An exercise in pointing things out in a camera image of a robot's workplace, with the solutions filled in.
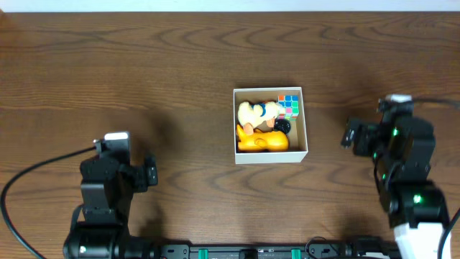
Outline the white cardboard box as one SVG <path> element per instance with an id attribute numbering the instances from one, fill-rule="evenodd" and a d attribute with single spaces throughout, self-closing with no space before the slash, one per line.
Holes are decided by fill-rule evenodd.
<path id="1" fill-rule="evenodd" d="M 237 111 L 240 103 L 248 101 L 251 104 L 258 104 L 267 101 L 277 102 L 279 95 L 296 95 L 299 98 L 299 116 L 295 121 L 290 121 L 291 131 L 287 134 L 289 148 L 284 152 L 244 152 L 237 148 L 238 136 L 236 126 L 240 123 L 237 119 Z M 234 89 L 234 149 L 236 164 L 254 163 L 299 163 L 308 153 L 308 141 L 305 125 L 305 112 L 303 104 L 303 93 L 300 87 L 278 87 L 278 88 L 238 88 Z M 264 122 L 256 129 L 262 132 L 274 131 Z"/>

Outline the multicoloured puzzle cube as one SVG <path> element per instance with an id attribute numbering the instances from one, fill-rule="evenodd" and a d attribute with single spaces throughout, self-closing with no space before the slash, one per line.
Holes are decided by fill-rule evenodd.
<path id="1" fill-rule="evenodd" d="M 278 104 L 282 107 L 279 113 L 279 119 L 295 121 L 300 113 L 299 98 L 296 95 L 279 95 Z"/>

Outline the black round container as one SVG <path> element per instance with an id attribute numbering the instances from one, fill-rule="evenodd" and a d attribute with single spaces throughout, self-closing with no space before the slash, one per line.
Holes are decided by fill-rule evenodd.
<path id="1" fill-rule="evenodd" d="M 276 119 L 273 130 L 287 135 L 291 131 L 290 121 L 288 119 Z"/>

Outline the orange rubber dinosaur toy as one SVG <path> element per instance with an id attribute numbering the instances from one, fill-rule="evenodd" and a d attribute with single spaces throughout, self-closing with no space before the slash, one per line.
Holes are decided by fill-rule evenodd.
<path id="1" fill-rule="evenodd" d="M 284 152 L 289 148 L 287 135 L 280 131 L 262 132 L 254 130 L 252 135 L 247 135 L 241 125 L 236 126 L 238 136 L 237 148 L 244 152 Z"/>

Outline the yellow plush duck toy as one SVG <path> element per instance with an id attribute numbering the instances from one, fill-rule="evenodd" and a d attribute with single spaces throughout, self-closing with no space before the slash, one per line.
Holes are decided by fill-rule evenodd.
<path id="1" fill-rule="evenodd" d="M 267 101 L 251 104 L 248 101 L 240 103 L 237 119 L 246 135 L 253 135 L 254 130 L 264 122 L 270 128 L 275 126 L 275 120 L 285 109 L 281 104 Z"/>

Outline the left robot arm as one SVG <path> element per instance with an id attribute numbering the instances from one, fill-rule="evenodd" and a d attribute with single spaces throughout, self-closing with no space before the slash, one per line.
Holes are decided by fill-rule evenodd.
<path id="1" fill-rule="evenodd" d="M 83 203 L 72 215 L 65 258 L 159 258 L 158 246 L 129 233 L 135 193 L 158 184 L 155 157 L 130 163 L 130 134 L 110 132 L 94 141 L 96 155 L 80 164 Z"/>

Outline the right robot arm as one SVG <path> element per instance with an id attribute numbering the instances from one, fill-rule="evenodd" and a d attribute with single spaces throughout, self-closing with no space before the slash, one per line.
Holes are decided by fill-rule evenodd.
<path id="1" fill-rule="evenodd" d="M 341 146 L 372 159 L 379 202 L 401 258 L 451 257 L 452 221 L 446 198 L 428 178 L 436 138 L 433 125 L 414 116 L 410 95 L 380 99 L 380 122 L 350 118 Z"/>

